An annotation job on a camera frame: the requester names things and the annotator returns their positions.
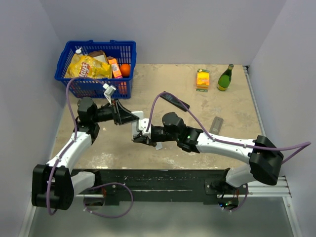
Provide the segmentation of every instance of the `orange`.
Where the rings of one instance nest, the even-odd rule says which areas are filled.
[[[130,75],[130,65],[129,64],[122,64],[122,66],[119,68],[120,72],[122,73],[122,76],[127,78]]]

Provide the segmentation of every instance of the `yellow box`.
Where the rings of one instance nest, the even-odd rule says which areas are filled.
[[[197,88],[208,89],[209,87],[209,70],[198,69],[197,71]]]

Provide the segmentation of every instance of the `beige floor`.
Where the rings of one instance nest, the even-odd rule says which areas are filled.
[[[197,69],[211,71],[211,86],[207,93],[196,92]],[[240,139],[255,139],[260,134],[255,108],[247,80],[241,65],[233,69],[229,89],[221,92],[216,82],[227,65],[149,65],[138,64],[134,72],[132,98],[121,100],[131,111],[143,110],[149,116],[152,102],[157,94],[168,91],[188,103],[191,111],[209,129],[215,116],[222,117],[222,136]],[[73,109],[77,110],[77,98],[71,96]],[[105,99],[96,99],[98,106]],[[176,112],[186,125],[198,127],[187,113],[159,99],[152,123],[162,125],[161,118],[168,112]],[[100,124],[97,140],[81,157],[76,168],[133,168],[133,169],[224,169],[236,167],[240,161],[214,154],[187,153],[175,142],[163,143],[163,149],[131,141],[131,125],[116,126],[112,121]],[[73,130],[68,108],[65,108],[53,155],[68,141]]]

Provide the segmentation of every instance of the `bag of chips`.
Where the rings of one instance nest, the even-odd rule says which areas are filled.
[[[65,78],[87,77],[94,79],[112,78],[111,65],[90,56],[75,54],[67,69]]]

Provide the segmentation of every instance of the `purple cable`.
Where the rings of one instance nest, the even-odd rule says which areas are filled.
[[[117,215],[117,216],[108,216],[108,215],[104,215],[104,214],[101,214],[101,213],[97,213],[97,212],[94,212],[94,211],[91,211],[90,209],[87,208],[87,206],[85,205],[85,202],[83,202],[83,206],[85,207],[85,210],[87,210],[89,213],[91,214],[94,214],[94,215],[97,215],[97,216],[101,216],[101,217],[104,217],[104,218],[111,218],[111,219],[114,219],[114,218],[119,218],[119,217],[122,217],[122,216],[125,216],[133,207],[133,204],[134,204],[134,197],[133,197],[133,193],[132,191],[128,188],[128,186],[124,185],[124,184],[121,184],[121,183],[117,183],[117,182],[112,182],[112,183],[107,183],[107,184],[102,184],[102,185],[99,185],[99,186],[95,186],[95,187],[92,187],[90,188],[90,190],[94,190],[94,189],[99,189],[99,188],[102,188],[102,187],[105,187],[105,186],[109,186],[109,185],[121,185],[123,186],[124,188],[126,188],[130,194],[130,197],[131,197],[131,203],[130,203],[130,206],[129,208],[123,212],[122,214],[120,215]]]
[[[154,99],[154,102],[153,102],[153,105],[152,105],[152,108],[151,108],[151,111],[150,111],[150,116],[149,116],[149,124],[151,124],[152,122],[152,118],[153,118],[153,113],[154,113],[154,107],[155,107],[155,104],[156,104],[156,101],[157,99],[161,96],[161,95],[164,95],[164,94],[168,94],[168,95],[171,95],[173,96],[174,98],[176,98],[180,104],[182,104],[186,109],[187,111],[189,112],[189,114],[195,119],[195,121],[199,124],[199,126],[202,128],[202,130],[205,132],[205,134],[212,140],[215,140],[215,141],[218,141],[218,142],[221,142],[221,143],[225,143],[225,144],[229,144],[229,145],[235,145],[235,146],[244,146],[244,144],[242,143],[237,143],[237,142],[229,142],[229,141],[224,141],[224,140],[221,140],[221,139],[217,139],[217,138],[213,138],[209,133],[208,131],[205,129],[205,127],[202,125],[202,123],[198,120],[198,118],[182,103],[181,100],[179,100],[176,96],[174,96],[173,94],[171,93],[168,93],[168,92],[162,92],[160,93],[159,95],[156,96],[156,98]],[[249,148],[254,148],[254,149],[260,149],[260,150],[265,150],[265,151],[288,151],[288,150],[293,150],[293,149],[296,149],[296,148],[299,148],[297,151],[295,151],[294,153],[292,153],[289,157],[287,157],[286,159],[283,160],[282,164],[284,164],[285,162],[287,162],[288,160],[290,160],[293,156],[295,156],[297,153],[299,153],[301,150],[303,150],[304,148],[306,148],[307,146],[309,146],[311,144],[311,142],[304,142],[302,144],[298,144],[298,145],[295,145],[295,146],[291,146],[291,147],[284,147],[284,148],[272,148],[272,147],[260,147],[260,146],[252,146],[252,145],[246,145],[246,147],[249,147]]]
[[[63,155],[66,153],[66,151],[69,149],[69,147],[76,141],[77,139],[77,133],[78,133],[78,129],[77,129],[77,123],[76,123],[76,118],[75,118],[75,115],[74,115],[74,112],[71,108],[71,104],[70,104],[70,99],[69,99],[69,87],[70,87],[70,84],[76,80],[76,79],[90,79],[90,80],[93,80],[93,81],[96,81],[97,83],[103,85],[103,83],[97,79],[93,79],[93,78],[81,78],[81,77],[78,77],[78,78],[72,78],[68,84],[67,84],[67,87],[66,87],[66,101],[67,101],[67,105],[68,105],[68,108],[69,108],[69,112],[70,112],[70,115],[71,115],[71,118],[74,122],[74,127],[75,127],[75,135],[74,135],[74,139],[68,144],[68,146],[66,146],[64,148],[64,150],[60,153],[60,156],[59,156],[59,159],[56,160],[55,164],[53,165],[52,169],[51,169],[51,172],[49,174],[49,179],[48,179],[48,183],[47,183],[47,191],[46,191],[46,207],[47,207],[47,211],[48,211],[48,214],[49,215],[54,215],[57,211],[57,209],[55,209],[53,212],[51,212],[51,209],[50,209],[50,187],[51,187],[51,182],[52,182],[52,179],[53,179],[53,175],[54,175],[54,172],[55,172],[55,169],[57,167],[57,164],[60,162],[61,158],[63,157]]]
[[[63,155],[66,153],[66,151],[69,149],[69,147],[71,147],[71,145],[74,143],[74,141],[72,140],[65,148],[64,150],[60,153],[59,159],[56,160],[55,164],[53,165],[51,172],[49,174],[49,179],[48,179],[48,184],[47,184],[47,191],[46,191],[46,207],[47,207],[47,211],[49,215],[54,215],[57,211],[57,209],[55,209],[53,212],[51,212],[50,209],[50,187],[51,187],[51,181],[53,179],[53,175],[55,172],[55,169],[57,167],[57,164],[59,163],[60,159],[63,157]]]

